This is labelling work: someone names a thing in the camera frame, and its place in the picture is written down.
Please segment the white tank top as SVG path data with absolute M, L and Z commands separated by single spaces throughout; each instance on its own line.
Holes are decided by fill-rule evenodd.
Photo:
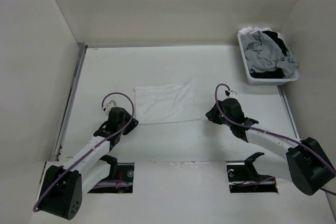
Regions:
M 142 125 L 201 119 L 192 80 L 163 86 L 136 87 L 134 91 L 135 115 Z

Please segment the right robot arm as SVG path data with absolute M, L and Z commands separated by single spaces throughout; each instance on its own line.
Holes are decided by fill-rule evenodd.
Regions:
M 282 158 L 281 162 L 266 161 L 260 159 L 263 152 L 253 154 L 244 161 L 243 172 L 248 179 L 269 176 L 274 171 L 311 196 L 335 178 L 335 169 L 317 140 L 311 137 L 295 140 L 257 128 L 259 122 L 246 117 L 235 98 L 217 101 L 205 116 L 212 123 L 227 125 L 236 138 L 261 146 Z

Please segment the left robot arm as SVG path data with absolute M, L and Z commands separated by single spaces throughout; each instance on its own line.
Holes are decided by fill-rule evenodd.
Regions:
M 33 211 L 73 219 L 85 193 L 102 180 L 116 179 L 118 160 L 109 156 L 109 152 L 120 142 L 121 136 L 129 134 L 138 124 L 133 113 L 120 107 L 112 108 L 108 119 L 80 152 L 64 164 L 51 165 L 45 171 Z

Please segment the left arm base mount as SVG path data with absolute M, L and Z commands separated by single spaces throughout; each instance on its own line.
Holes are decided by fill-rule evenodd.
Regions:
M 101 161 L 109 164 L 106 178 L 98 182 L 89 194 L 131 194 L 133 193 L 134 163 L 119 163 L 117 158 L 105 155 Z

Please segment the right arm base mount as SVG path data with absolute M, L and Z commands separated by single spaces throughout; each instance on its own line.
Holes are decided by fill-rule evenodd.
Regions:
M 264 153 L 257 152 L 244 161 L 226 163 L 230 193 L 277 193 L 274 177 L 257 173 L 254 162 Z

